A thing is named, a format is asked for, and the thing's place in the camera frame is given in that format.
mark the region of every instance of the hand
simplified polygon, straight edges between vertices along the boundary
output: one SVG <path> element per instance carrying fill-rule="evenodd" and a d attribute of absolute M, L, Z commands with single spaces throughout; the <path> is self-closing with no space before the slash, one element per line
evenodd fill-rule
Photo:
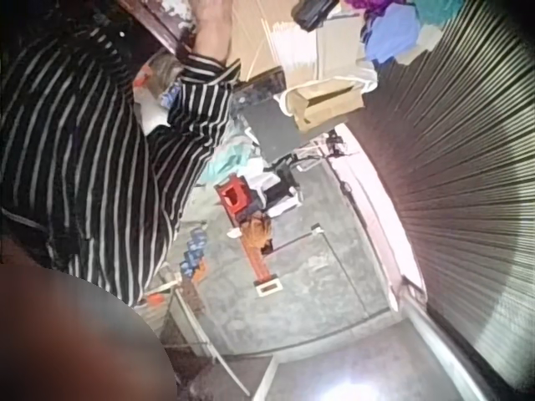
<path fill-rule="evenodd" d="M 193 51 L 225 63 L 232 36 L 232 0 L 191 0 L 197 21 Z"/>

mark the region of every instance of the shirt sleeve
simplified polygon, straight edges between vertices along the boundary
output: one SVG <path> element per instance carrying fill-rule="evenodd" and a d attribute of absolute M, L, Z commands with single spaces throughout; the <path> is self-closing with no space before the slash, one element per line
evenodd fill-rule
<path fill-rule="evenodd" d="M 169 113 L 170 126 L 156 127 L 147 138 L 161 204 L 175 229 L 191 188 L 221 142 L 240 67 L 239 60 L 224 67 L 189 54 Z"/>

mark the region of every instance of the light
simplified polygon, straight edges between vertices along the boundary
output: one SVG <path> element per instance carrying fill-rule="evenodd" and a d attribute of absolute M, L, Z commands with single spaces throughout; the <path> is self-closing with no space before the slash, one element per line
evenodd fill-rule
<path fill-rule="evenodd" d="M 367 384 L 344 383 L 326 393 L 321 401 L 379 401 L 379 395 Z"/>

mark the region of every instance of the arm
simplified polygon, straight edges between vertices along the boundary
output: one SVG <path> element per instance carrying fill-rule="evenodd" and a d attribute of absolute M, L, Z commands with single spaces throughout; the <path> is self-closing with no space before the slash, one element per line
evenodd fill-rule
<path fill-rule="evenodd" d="M 171 127 L 157 127 L 148 138 L 161 204 L 175 228 L 192 186 L 225 132 L 240 70 L 239 62 L 224 66 L 231 42 L 232 0 L 195 0 L 191 5 L 198 34 L 169 113 Z"/>

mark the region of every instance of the striped shirt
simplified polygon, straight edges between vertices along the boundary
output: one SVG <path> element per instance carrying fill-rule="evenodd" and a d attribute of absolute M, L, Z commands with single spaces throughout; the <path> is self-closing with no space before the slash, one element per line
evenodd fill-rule
<path fill-rule="evenodd" d="M 193 53 L 184 65 L 170 126 L 145 137 L 131 76 L 99 28 L 3 55 L 2 216 L 41 266 L 142 298 L 226 128 L 240 67 Z"/>

